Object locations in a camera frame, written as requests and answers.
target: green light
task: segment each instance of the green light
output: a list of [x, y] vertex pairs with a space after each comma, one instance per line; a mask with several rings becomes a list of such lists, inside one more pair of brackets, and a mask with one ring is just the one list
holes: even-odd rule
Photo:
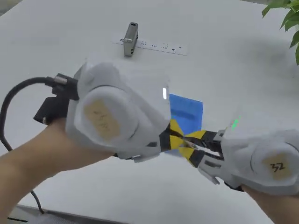
[[238, 123], [239, 123], [239, 119], [234, 120], [234, 122], [232, 124], [232, 130], [234, 130], [235, 127], [237, 127]]

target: black connector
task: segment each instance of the black connector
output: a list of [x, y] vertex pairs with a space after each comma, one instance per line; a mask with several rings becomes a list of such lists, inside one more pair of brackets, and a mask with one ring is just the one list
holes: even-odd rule
[[58, 73], [54, 78], [52, 93], [72, 100], [79, 100], [77, 84], [78, 80]]

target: plant leaf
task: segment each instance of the plant leaf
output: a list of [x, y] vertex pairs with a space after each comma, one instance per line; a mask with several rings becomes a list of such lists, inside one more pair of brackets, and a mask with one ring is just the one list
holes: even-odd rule
[[283, 22], [282, 22], [280, 28], [282, 28], [282, 27], [285, 25], [285, 23], [288, 22], [289, 18], [290, 18], [293, 14], [295, 14], [295, 12], [291, 9], [291, 10], [287, 13], [287, 15], [285, 15], [285, 18], [284, 18], [284, 20], [283, 20]]
[[290, 4], [287, 4], [286, 6], [287, 6], [288, 8], [289, 8], [289, 7], [294, 7], [294, 6], [299, 6], [299, 1], [296, 1], [296, 0], [295, 0], [295, 1], [292, 1]]
[[285, 23], [285, 31], [288, 31], [290, 28], [299, 25], [299, 21], [287, 21]]
[[299, 44], [297, 46], [295, 55], [296, 55], [296, 63], [297, 63], [297, 65], [299, 65]]
[[293, 40], [291, 42], [290, 48], [295, 46], [297, 43], [299, 43], [299, 31], [297, 31], [294, 36], [293, 36]]
[[286, 7], [290, 3], [290, 0], [272, 0], [268, 6], [262, 11], [263, 17], [269, 12], [272, 8], [282, 8]]
[[270, 11], [270, 7], [269, 6], [267, 6], [266, 8], [264, 8], [264, 10], [262, 11], [262, 15], [263, 15], [263, 17], [265, 17], [266, 16], [266, 14]]
[[299, 12], [292, 14], [288, 21], [299, 21]]

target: black mechanical part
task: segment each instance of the black mechanical part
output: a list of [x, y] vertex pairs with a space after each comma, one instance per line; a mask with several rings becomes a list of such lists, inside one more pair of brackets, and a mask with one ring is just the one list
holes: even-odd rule
[[77, 84], [78, 80], [58, 73], [54, 78], [56, 85], [52, 93], [72, 100], [79, 100]]
[[51, 124], [56, 119], [66, 118], [70, 100], [79, 100], [78, 80], [59, 73], [55, 76], [54, 82], [52, 93], [56, 97], [46, 98], [33, 118], [45, 125]]
[[228, 183], [224, 182], [226, 186], [228, 186], [229, 188], [231, 188], [232, 190], [237, 190], [240, 192], [244, 192], [244, 190], [242, 189], [241, 186], [237, 187], [237, 188], [233, 188], [232, 186], [230, 186]]
[[70, 100], [65, 97], [48, 97], [33, 117], [37, 122], [49, 125], [54, 120], [66, 118]]

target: metal screw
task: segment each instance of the metal screw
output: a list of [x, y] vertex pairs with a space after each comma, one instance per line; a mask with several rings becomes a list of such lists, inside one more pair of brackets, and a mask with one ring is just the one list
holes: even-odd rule
[[43, 124], [46, 125], [47, 124], [47, 118], [43, 117]]

